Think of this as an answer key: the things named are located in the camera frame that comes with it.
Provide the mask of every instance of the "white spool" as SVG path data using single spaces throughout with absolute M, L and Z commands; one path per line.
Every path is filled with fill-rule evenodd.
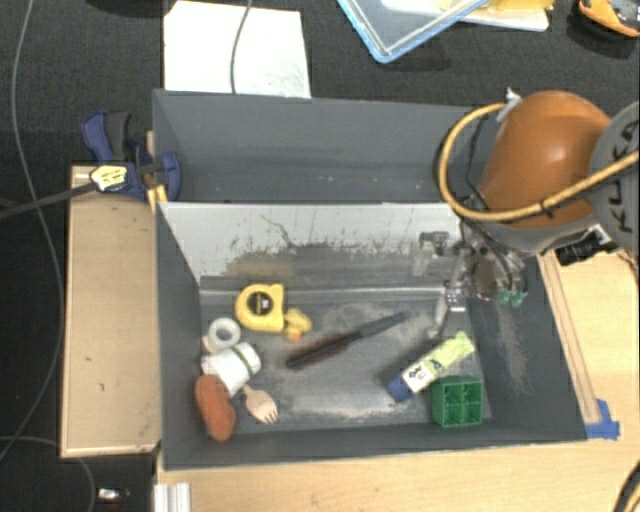
M 209 352 L 221 352 L 240 341 L 240 326 L 231 318 L 218 318 L 211 322 L 206 338 L 203 342 Z

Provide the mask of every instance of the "white plastic cup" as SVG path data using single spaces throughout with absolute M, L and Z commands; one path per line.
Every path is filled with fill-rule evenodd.
M 220 377 L 233 397 L 260 371 L 262 363 L 253 347 L 242 342 L 217 354 L 202 356 L 201 366 L 204 373 Z

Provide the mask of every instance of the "yellow cable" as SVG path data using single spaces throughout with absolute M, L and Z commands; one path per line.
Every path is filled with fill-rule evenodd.
M 454 127 L 451 129 L 444 140 L 442 153 L 440 155 L 440 162 L 438 164 L 438 187 L 443 199 L 449 204 L 449 206 L 451 206 L 451 209 L 461 217 L 466 217 L 477 222 L 513 222 L 526 217 L 540 215 L 558 206 L 563 201 L 575 197 L 585 190 L 589 190 L 598 183 L 601 183 L 602 181 L 610 178 L 611 176 L 622 172 L 624 169 L 638 161 L 638 150 L 636 150 L 628 154 L 624 158 L 621 158 L 620 160 L 614 162 L 613 164 L 599 170 L 597 173 L 584 178 L 578 183 L 575 183 L 574 185 L 571 185 L 570 187 L 567 187 L 560 192 L 557 192 L 556 194 L 546 197 L 538 203 L 524 206 L 522 208 L 500 212 L 480 212 L 467 208 L 466 206 L 459 203 L 458 200 L 453 196 L 451 190 L 449 189 L 449 183 L 447 180 L 448 161 L 451 150 L 453 149 L 453 144 L 460 132 L 464 130 L 464 128 L 469 123 L 484 115 L 490 114 L 491 112 L 501 110 L 504 107 L 504 103 L 494 103 L 492 105 L 487 105 L 486 107 L 481 107 L 469 112 L 454 125 Z

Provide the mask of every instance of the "green lego block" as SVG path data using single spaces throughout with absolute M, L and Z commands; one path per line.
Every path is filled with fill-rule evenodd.
M 482 381 L 474 377 L 445 377 L 431 385 L 433 420 L 441 427 L 482 423 Z

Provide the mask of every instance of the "brown potato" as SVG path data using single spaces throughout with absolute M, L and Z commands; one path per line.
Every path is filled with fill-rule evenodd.
M 219 442 L 229 439 L 236 424 L 236 411 L 222 380 L 216 375 L 201 375 L 196 381 L 195 395 L 211 437 Z

